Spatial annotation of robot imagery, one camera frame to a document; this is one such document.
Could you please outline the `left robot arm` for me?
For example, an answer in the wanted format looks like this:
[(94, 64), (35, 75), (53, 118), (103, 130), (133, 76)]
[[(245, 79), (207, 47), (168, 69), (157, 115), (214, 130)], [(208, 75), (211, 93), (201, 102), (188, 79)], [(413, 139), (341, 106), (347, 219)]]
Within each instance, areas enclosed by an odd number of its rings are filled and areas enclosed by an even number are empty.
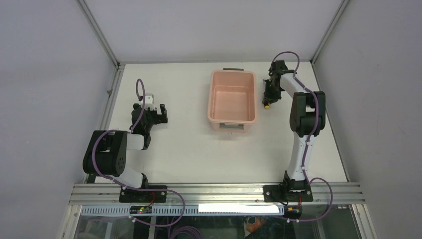
[(126, 155), (131, 150), (147, 150), (154, 125), (168, 123), (164, 104), (159, 108), (147, 104), (145, 108), (135, 103), (131, 112), (132, 125), (125, 130), (95, 130), (83, 159), (83, 171), (101, 176), (123, 189), (137, 202), (149, 198), (150, 189), (146, 175), (126, 165)]

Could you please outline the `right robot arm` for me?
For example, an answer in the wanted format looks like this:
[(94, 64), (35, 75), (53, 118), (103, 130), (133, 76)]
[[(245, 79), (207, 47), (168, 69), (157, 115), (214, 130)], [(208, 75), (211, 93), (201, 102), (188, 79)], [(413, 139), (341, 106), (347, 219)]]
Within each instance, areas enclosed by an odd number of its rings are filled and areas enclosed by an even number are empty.
[(312, 91), (282, 60), (274, 60), (266, 79), (262, 105), (269, 108), (286, 92), (292, 98), (289, 117), (294, 142), (291, 161), (281, 184), (281, 196), (294, 201), (309, 187), (308, 163), (316, 137), (325, 127), (325, 93)]

